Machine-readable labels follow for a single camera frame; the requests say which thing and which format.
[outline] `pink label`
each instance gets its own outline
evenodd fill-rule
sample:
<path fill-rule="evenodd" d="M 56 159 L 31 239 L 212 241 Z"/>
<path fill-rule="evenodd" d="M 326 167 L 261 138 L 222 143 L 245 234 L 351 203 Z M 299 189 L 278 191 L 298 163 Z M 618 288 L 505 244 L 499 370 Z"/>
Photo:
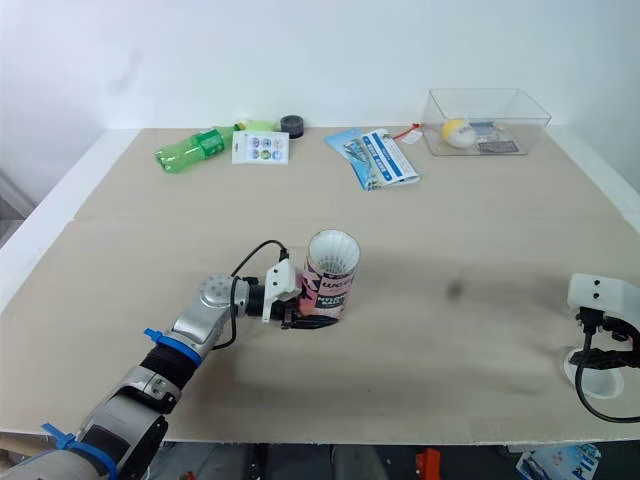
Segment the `pink label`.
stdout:
<path fill-rule="evenodd" d="M 307 256 L 302 271 L 302 292 L 298 308 L 303 315 L 340 318 L 347 301 L 354 272 L 334 275 L 318 268 Z"/>

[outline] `green plastic bottle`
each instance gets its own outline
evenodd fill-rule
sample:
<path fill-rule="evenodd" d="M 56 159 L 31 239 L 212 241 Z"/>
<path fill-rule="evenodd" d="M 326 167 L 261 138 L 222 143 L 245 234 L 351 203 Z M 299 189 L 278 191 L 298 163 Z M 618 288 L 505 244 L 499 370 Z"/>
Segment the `green plastic bottle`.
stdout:
<path fill-rule="evenodd" d="M 162 147 L 155 153 L 156 160 L 165 172 L 177 173 L 231 148 L 233 132 L 238 130 L 244 130 L 244 125 L 236 123 L 233 127 L 216 127 L 196 133 L 182 142 Z"/>

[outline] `wooden table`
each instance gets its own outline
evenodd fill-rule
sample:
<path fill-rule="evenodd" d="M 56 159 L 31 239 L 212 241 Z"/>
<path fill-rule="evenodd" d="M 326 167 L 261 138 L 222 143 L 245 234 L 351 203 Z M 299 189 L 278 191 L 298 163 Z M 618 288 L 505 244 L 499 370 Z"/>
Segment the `wooden table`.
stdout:
<path fill-rule="evenodd" d="M 640 438 L 588 414 L 560 370 L 582 342 L 571 274 L 640 284 L 640 236 L 576 164 L 547 136 L 524 157 L 433 157 L 421 141 L 401 144 L 419 183 L 363 192 L 323 142 L 338 130 L 307 130 L 286 167 L 222 155 L 179 175 L 152 152 L 191 131 L 142 131 L 3 312 L 0 430 L 74 430 L 151 347 L 142 330 L 168 327 L 203 278 L 273 237 L 300 265 L 315 232 L 339 228 L 362 248 L 344 320 L 282 331 L 243 318 L 185 388 L 168 438 Z M 640 375 L 623 375 L 621 397 L 594 403 L 637 414 Z"/>

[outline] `clear plastic container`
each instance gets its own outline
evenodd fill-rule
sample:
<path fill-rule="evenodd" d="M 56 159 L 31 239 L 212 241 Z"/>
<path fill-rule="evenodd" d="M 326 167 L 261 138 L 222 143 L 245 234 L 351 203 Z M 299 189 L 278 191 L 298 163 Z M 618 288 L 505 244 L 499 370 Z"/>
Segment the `clear plastic container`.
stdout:
<path fill-rule="evenodd" d="M 516 88 L 438 89 L 422 128 L 434 155 L 526 155 L 550 120 Z"/>

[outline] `black cable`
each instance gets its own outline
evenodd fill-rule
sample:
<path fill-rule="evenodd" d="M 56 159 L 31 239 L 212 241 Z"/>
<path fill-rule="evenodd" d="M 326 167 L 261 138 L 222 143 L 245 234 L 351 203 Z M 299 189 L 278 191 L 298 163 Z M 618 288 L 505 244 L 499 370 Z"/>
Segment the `black cable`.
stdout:
<path fill-rule="evenodd" d="M 233 280 L 231 281 L 231 291 L 229 292 L 229 302 L 231 304 L 229 312 L 231 314 L 231 338 L 224 343 L 214 345 L 211 350 L 220 350 L 221 348 L 228 347 L 236 341 L 236 311 L 238 310 L 238 307 L 236 307 L 236 283 L 238 283 L 238 280 L 240 280 L 240 277 L 233 277 Z"/>
<path fill-rule="evenodd" d="M 231 281 L 231 291 L 229 292 L 229 303 L 231 304 L 231 307 L 230 307 L 231 338 L 224 343 L 221 343 L 219 345 L 214 345 L 211 348 L 211 350 L 220 350 L 221 348 L 228 347 L 229 345 L 231 345 L 233 342 L 236 341 L 236 335 L 237 335 L 236 313 L 238 311 L 238 307 L 236 306 L 236 283 L 238 283 L 238 280 L 240 280 L 240 277 L 237 277 L 236 275 L 240 271 L 240 269 L 244 267 L 245 263 L 247 263 L 251 259 L 251 257 L 253 257 L 261 248 L 264 248 L 271 243 L 274 243 L 280 247 L 280 260 L 289 258 L 289 252 L 281 242 L 279 242 L 278 240 L 265 240 L 256 248 L 251 250 L 251 252 L 249 252 L 249 255 L 247 255 L 244 258 L 244 260 L 242 260 L 242 262 L 240 262 L 240 264 L 233 270 L 233 272 L 231 272 L 231 276 L 233 277 L 233 280 Z"/>
<path fill-rule="evenodd" d="M 604 413 L 600 413 L 595 408 L 591 406 L 591 404 L 587 401 L 587 398 L 584 395 L 584 391 L 582 390 L 582 373 L 587 365 L 589 360 L 589 351 L 591 350 L 591 338 L 593 334 L 590 332 L 585 332 L 584 334 L 584 347 L 582 347 L 582 358 L 580 359 L 580 363 L 578 364 L 578 368 L 576 369 L 576 392 L 578 392 L 578 398 L 584 408 L 586 408 L 590 413 L 595 415 L 601 420 L 612 423 L 637 423 L 640 422 L 640 416 L 638 417 L 610 417 L 609 415 L 605 415 Z"/>
<path fill-rule="evenodd" d="M 238 266 L 235 268 L 235 270 L 234 270 L 233 272 L 231 272 L 231 276 L 232 276 L 232 277 L 235 277 L 235 276 L 238 274 L 238 272 L 240 271 L 240 269 L 241 269 L 242 267 L 244 267 L 244 264 L 245 264 L 245 263 L 247 263 L 247 262 L 251 259 L 251 257 L 253 257 L 253 256 L 256 254 L 256 252 L 257 252 L 258 250 L 260 250 L 261 248 L 266 247 L 266 246 L 267 246 L 267 245 L 269 245 L 270 243 L 274 243 L 274 244 L 276 244 L 276 245 L 278 245 L 278 246 L 280 247 L 280 260 L 284 260 L 285 258 L 288 258 L 288 257 L 289 257 L 289 254 L 287 253 L 287 248 L 286 248 L 282 243 L 280 243 L 278 240 L 265 240 L 265 241 L 264 241 L 264 242 L 262 242 L 260 245 L 258 245 L 256 248 L 254 248 L 253 250 L 251 250 L 251 252 L 249 253 L 249 255 L 247 255 L 247 256 L 244 258 L 244 260 L 240 262 L 240 265 L 238 265 Z"/>

